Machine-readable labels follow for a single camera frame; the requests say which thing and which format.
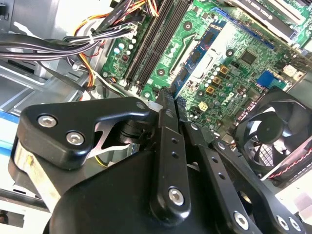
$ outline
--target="cable tie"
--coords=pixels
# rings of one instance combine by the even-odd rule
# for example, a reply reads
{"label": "cable tie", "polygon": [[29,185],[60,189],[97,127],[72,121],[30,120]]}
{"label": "cable tie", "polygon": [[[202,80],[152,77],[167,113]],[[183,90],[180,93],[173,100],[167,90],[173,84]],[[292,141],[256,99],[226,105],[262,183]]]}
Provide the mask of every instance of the cable tie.
{"label": "cable tie", "polygon": [[94,41],[94,38],[93,38],[92,34],[89,34],[88,36],[90,38],[90,44],[94,44],[95,41]]}

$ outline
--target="ram slot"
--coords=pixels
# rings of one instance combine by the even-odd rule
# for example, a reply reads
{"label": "ram slot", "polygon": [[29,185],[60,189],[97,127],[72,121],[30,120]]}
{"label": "ram slot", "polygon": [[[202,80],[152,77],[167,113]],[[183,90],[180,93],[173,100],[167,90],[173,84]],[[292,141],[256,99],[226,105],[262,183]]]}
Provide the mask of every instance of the ram slot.
{"label": "ram slot", "polygon": [[159,9],[159,16],[152,19],[150,23],[150,27],[146,32],[146,35],[141,43],[141,46],[133,58],[133,62],[131,63],[127,73],[126,73],[126,81],[127,84],[130,85],[136,76],[140,65],[143,63],[146,54],[149,52],[149,48],[152,45],[155,36],[159,32],[159,29],[164,24],[168,14],[170,13],[170,9],[174,5],[173,0],[163,0]]}
{"label": "ram slot", "polygon": [[137,86],[139,87],[139,92],[140,90],[143,90],[146,82],[153,73],[153,70],[155,70],[159,60],[161,59],[161,56],[165,52],[172,36],[176,32],[192,2],[192,0],[180,0],[175,5],[172,14],[170,15],[170,19],[168,20],[168,23],[161,33],[161,36],[155,43],[152,53],[149,55],[149,58],[145,62],[146,69],[144,69],[143,73],[141,73],[138,77]]}

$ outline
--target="black bracket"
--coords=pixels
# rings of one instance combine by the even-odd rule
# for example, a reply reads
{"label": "black bracket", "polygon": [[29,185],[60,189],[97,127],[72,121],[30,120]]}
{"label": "black bracket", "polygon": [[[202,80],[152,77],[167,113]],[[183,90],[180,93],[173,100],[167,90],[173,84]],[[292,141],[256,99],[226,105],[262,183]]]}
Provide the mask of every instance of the black bracket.
{"label": "black bracket", "polygon": [[[77,169],[93,148],[102,148],[115,124],[144,120],[149,113],[147,105],[134,97],[35,105],[21,113],[17,137],[27,151],[62,169]],[[97,131],[102,136],[94,145]]]}
{"label": "black bracket", "polygon": [[172,95],[164,90],[159,100],[165,108],[159,111],[156,133],[149,146],[155,149],[150,206],[163,224],[176,226],[191,211],[185,144]]}

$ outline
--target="blue strip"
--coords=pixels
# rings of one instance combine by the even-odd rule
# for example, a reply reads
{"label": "blue strip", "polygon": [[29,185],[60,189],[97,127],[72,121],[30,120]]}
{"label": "blue strip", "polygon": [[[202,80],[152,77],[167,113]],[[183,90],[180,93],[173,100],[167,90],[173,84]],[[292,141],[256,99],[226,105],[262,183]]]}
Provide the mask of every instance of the blue strip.
{"label": "blue strip", "polygon": [[274,49],[274,45],[272,43],[270,43],[267,40],[264,40],[261,36],[259,36],[258,34],[254,33],[253,31],[249,30],[248,28],[246,28],[244,25],[241,25],[239,23],[239,21],[237,21],[236,19],[234,19],[233,17],[231,17],[228,13],[226,13],[225,11],[221,10],[218,7],[214,7],[211,9],[211,11],[215,11],[217,13],[219,13],[220,15],[224,16],[225,18],[227,18],[228,20],[230,20],[232,23],[234,23],[235,25],[237,25],[239,28],[241,28],[242,30],[244,30],[246,33],[248,33],[249,35],[251,35],[252,37],[254,37],[255,39],[259,40],[260,42],[264,43],[266,46],[268,46],[270,49]]}
{"label": "blue strip", "polygon": [[18,117],[14,116],[12,114],[6,113],[4,111],[0,111],[0,118],[3,118],[5,120],[13,122],[13,123],[19,123]]}

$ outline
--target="black fan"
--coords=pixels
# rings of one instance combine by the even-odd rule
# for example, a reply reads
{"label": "black fan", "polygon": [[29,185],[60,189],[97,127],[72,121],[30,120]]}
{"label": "black fan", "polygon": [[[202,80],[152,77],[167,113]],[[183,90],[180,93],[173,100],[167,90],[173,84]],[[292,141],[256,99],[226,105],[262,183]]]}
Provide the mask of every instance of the black fan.
{"label": "black fan", "polygon": [[272,88],[235,130],[235,141],[256,173],[266,174],[310,136],[311,110]]}

